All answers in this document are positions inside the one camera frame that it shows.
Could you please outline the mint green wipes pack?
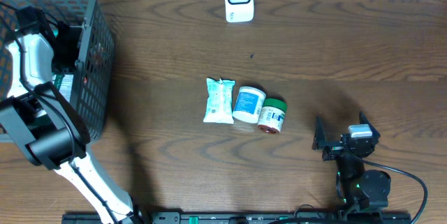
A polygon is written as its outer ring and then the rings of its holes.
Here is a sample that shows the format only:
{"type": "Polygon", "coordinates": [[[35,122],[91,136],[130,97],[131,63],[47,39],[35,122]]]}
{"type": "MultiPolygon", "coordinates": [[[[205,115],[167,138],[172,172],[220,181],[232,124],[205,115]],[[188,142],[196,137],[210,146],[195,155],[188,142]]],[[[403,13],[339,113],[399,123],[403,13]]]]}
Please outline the mint green wipes pack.
{"type": "Polygon", "coordinates": [[[234,124],[232,102],[235,81],[207,78],[206,84],[208,99],[203,122],[234,124]]]}

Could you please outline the green lid jar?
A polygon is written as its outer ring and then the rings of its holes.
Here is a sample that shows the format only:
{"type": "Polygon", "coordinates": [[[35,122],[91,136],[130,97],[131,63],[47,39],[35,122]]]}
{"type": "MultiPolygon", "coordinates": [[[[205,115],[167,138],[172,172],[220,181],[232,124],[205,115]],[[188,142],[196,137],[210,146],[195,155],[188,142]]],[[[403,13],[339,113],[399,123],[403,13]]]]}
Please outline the green lid jar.
{"type": "Polygon", "coordinates": [[[261,109],[257,126],[265,133],[278,134],[286,116],[287,104],[276,98],[267,98],[261,109]]]}

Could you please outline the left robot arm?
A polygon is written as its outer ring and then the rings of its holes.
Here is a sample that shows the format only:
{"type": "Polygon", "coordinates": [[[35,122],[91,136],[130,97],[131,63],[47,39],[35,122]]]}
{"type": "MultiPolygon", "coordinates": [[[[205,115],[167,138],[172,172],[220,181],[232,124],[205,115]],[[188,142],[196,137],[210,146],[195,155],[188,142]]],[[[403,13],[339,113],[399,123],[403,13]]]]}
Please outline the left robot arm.
{"type": "Polygon", "coordinates": [[[15,8],[18,28],[7,29],[13,80],[1,102],[1,126],[33,165],[69,181],[102,223],[147,223],[147,217],[95,159],[81,116],[55,85],[54,75],[76,68],[82,30],[45,11],[15,8]]]}

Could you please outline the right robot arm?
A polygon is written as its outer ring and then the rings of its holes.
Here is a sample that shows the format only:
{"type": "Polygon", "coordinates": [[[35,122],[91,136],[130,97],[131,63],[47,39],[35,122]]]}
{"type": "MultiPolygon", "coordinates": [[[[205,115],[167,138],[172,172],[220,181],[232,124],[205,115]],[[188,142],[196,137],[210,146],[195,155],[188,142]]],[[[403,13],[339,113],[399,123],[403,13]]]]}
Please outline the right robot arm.
{"type": "Polygon", "coordinates": [[[359,113],[359,123],[348,130],[339,140],[329,140],[322,119],[317,117],[312,149],[321,150],[324,161],[336,162],[339,196],[348,208],[358,212],[382,210],[388,206],[390,175],[365,169],[365,158],[374,152],[381,135],[363,112],[359,113]]]}

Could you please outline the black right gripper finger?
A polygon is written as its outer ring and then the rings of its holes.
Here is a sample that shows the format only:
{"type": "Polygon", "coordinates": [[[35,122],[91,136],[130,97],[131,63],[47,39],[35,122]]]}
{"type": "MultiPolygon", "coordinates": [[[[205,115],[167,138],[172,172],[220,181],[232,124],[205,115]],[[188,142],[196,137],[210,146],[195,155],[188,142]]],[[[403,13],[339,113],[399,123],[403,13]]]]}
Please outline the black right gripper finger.
{"type": "Polygon", "coordinates": [[[359,112],[359,121],[361,124],[367,124],[372,132],[372,137],[374,139],[379,139],[381,137],[380,133],[378,132],[377,129],[375,129],[375,127],[373,127],[373,125],[369,122],[369,120],[367,119],[367,117],[365,116],[363,111],[359,112]]]}
{"type": "Polygon", "coordinates": [[[315,124],[314,139],[313,139],[313,143],[312,143],[312,149],[313,150],[322,150],[327,145],[328,145],[328,141],[325,136],[322,119],[319,116],[317,116],[316,124],[315,124]]]}

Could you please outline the white blue label jar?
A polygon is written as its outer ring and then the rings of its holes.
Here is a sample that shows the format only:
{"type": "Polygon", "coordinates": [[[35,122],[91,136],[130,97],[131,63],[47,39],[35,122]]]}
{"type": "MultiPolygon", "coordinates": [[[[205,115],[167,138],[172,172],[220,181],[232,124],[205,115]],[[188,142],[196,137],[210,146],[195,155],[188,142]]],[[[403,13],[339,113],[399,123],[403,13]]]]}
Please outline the white blue label jar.
{"type": "Polygon", "coordinates": [[[266,94],[254,87],[240,87],[233,117],[248,124],[257,124],[266,94]]]}

